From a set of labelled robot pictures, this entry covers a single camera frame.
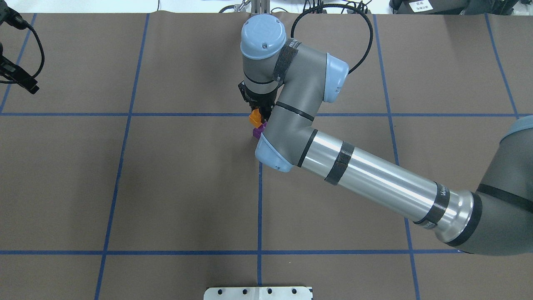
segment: white label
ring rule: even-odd
[[[409,5],[411,5],[411,9],[414,12],[429,11],[433,9],[429,0],[409,2]]]

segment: light blue cap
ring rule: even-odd
[[[518,119],[516,122],[511,125],[511,128],[509,128],[509,131],[506,135],[502,138],[502,140],[510,135],[512,135],[515,132],[525,130],[525,129],[531,129],[533,128],[533,115],[525,116],[523,118]]]
[[[346,76],[348,64],[331,54],[326,54],[326,86],[324,88],[324,102],[333,103],[341,92]]]
[[[250,59],[265,59],[276,54],[287,40],[285,26],[271,14],[248,19],[241,31],[240,50]]]
[[[290,162],[272,147],[263,133],[261,133],[261,138],[259,138],[259,143],[255,149],[255,157],[267,166],[284,173],[289,172],[293,167]]]

